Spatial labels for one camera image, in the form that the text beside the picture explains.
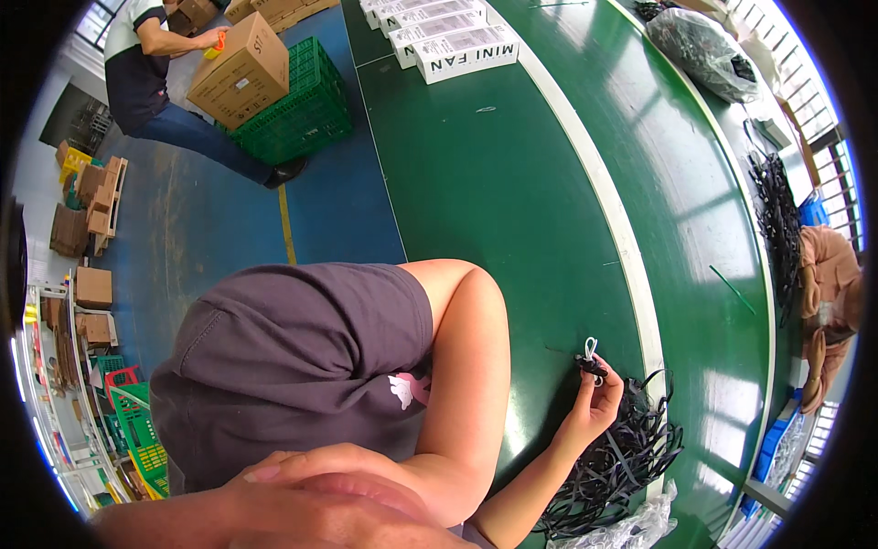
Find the blue jeans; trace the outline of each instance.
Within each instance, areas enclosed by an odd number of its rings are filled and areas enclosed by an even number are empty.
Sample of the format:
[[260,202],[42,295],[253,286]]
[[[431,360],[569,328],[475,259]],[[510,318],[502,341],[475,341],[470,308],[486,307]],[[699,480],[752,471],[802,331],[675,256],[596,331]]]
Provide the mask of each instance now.
[[173,103],[131,132],[131,136],[194,150],[258,184],[265,184],[271,175],[271,166],[248,155],[228,135]]

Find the white product box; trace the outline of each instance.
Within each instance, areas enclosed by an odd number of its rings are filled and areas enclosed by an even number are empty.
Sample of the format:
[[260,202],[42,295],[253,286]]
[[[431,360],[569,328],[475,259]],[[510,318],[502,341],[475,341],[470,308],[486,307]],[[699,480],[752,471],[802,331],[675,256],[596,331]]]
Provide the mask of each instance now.
[[405,26],[415,25],[429,21],[430,19],[443,18],[465,11],[477,11],[484,18],[487,14],[485,5],[479,0],[442,0],[436,4],[427,4],[410,10],[398,11],[403,2],[398,4],[388,4],[375,10],[378,15],[378,23],[381,26],[381,32],[385,38],[388,38],[390,31],[401,29]]
[[428,84],[518,61],[519,38],[493,25],[424,40],[414,45],[418,70]]
[[413,67],[417,62],[414,55],[414,44],[430,38],[438,38],[444,34],[457,33],[469,29],[488,26],[485,16],[477,11],[465,11],[457,15],[449,15],[439,19],[430,19],[418,25],[404,26],[390,31],[388,38],[393,45],[396,60],[403,69]]
[[366,11],[366,22],[369,23],[369,28],[374,31],[375,29],[380,27],[379,21],[381,19],[381,14],[384,13],[384,11],[387,11],[388,14],[401,13],[403,11],[413,10],[414,8],[420,8],[425,5],[445,2],[446,0],[392,0],[391,2],[384,2],[383,0],[371,1],[375,2],[375,4],[371,6],[369,11]]
[[399,0],[362,0],[362,2],[360,2],[360,9],[363,10],[363,15],[366,16],[366,23],[369,24],[369,28],[373,31],[378,28],[378,18],[375,16],[376,8],[387,4],[393,4],[398,1]]

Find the black shoe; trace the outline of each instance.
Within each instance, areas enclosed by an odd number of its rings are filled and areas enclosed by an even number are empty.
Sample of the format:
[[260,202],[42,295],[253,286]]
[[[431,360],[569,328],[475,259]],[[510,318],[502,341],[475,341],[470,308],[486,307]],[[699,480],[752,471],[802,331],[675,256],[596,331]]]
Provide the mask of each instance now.
[[265,186],[269,189],[276,189],[287,181],[297,177],[307,165],[307,156],[300,156],[295,160],[278,164],[271,170],[271,175],[269,176],[269,180],[265,182]]

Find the green workbench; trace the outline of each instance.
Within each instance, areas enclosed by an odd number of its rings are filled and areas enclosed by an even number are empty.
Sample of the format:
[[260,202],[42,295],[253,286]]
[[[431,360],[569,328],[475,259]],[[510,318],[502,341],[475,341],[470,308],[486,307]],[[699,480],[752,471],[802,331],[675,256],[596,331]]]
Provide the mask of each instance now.
[[[680,491],[679,526],[660,546],[706,547],[755,452],[772,361],[750,217],[705,112],[617,7],[533,5],[493,1],[606,164],[673,370],[669,416],[684,426],[687,449],[666,474]],[[576,150],[520,63],[427,86],[417,69],[399,69],[357,0],[342,8],[408,259],[473,261],[507,300],[512,391],[497,488],[542,450],[569,408],[578,385],[571,355],[586,337],[600,340],[619,373],[644,376],[626,273]]]

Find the black plastic bag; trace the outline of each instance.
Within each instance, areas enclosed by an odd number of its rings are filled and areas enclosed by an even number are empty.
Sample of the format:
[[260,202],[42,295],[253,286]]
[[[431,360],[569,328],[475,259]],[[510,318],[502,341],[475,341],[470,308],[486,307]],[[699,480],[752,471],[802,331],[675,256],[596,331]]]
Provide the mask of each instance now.
[[678,67],[729,103],[760,97],[752,61],[716,21],[669,8],[646,24],[646,33]]

